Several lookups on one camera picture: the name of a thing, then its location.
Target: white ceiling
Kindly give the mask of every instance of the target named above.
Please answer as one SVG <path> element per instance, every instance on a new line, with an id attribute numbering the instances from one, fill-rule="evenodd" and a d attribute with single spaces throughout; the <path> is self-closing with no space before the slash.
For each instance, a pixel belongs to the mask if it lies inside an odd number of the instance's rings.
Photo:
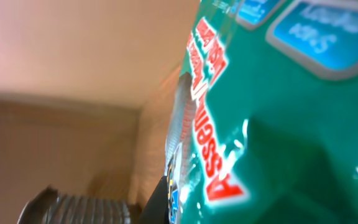
<path id="1" fill-rule="evenodd" d="M 178 65 L 198 0 L 0 0 L 0 93 L 140 107 Z"/>

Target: beige wall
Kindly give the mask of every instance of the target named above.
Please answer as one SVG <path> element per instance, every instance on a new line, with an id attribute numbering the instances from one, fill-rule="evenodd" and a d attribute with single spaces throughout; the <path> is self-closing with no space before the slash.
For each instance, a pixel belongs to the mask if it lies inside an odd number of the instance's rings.
<path id="1" fill-rule="evenodd" d="M 164 80 L 143 106 L 132 176 L 131 200 L 144 206 L 163 176 L 167 137 L 180 67 Z"/>
<path id="2" fill-rule="evenodd" d="M 0 92 L 140 108 L 183 58 L 197 0 L 0 0 Z"/>
<path id="3" fill-rule="evenodd" d="M 79 108 L 87 110 L 0 102 L 0 223 L 15 223 L 48 184 L 73 194 L 127 196 L 137 112 Z"/>

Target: blue label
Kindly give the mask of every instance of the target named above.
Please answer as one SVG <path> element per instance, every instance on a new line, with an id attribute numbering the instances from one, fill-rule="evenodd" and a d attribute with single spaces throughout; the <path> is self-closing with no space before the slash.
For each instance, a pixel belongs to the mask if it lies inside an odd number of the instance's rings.
<path id="1" fill-rule="evenodd" d="M 300 2 L 273 35 L 331 70 L 358 62 L 358 11 L 352 9 Z"/>
<path id="2" fill-rule="evenodd" d="M 178 211 L 178 190 L 172 192 L 172 216 L 171 216 L 171 223 L 175 223 L 177 218 L 177 211 Z"/>
<path id="3" fill-rule="evenodd" d="M 230 13 L 231 14 L 235 14 L 236 13 L 236 9 L 237 6 L 239 5 L 239 0 L 236 0 L 235 3 L 233 4 L 233 6 L 230 8 Z"/>
<path id="4" fill-rule="evenodd" d="M 238 16 L 252 25 L 262 22 L 281 0 L 245 0 Z"/>

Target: snack bag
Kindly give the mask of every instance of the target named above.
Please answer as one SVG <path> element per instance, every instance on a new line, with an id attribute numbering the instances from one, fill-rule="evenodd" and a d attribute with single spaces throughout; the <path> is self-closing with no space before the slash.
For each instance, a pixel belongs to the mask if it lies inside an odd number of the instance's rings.
<path id="1" fill-rule="evenodd" d="M 171 223 L 358 223 L 358 0 L 202 0 L 175 108 Z"/>

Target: black object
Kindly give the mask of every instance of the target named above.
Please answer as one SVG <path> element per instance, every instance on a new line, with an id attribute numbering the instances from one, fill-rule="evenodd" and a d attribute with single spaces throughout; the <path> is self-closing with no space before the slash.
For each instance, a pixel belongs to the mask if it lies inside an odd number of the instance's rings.
<path id="1" fill-rule="evenodd" d="M 57 190 L 47 187 L 41 191 L 31 202 L 24 207 L 17 224 L 41 223 L 42 217 L 49 209 L 49 206 L 56 201 Z"/>
<path id="2" fill-rule="evenodd" d="M 139 224 L 169 224 L 167 195 L 167 177 L 163 176 L 144 207 Z"/>

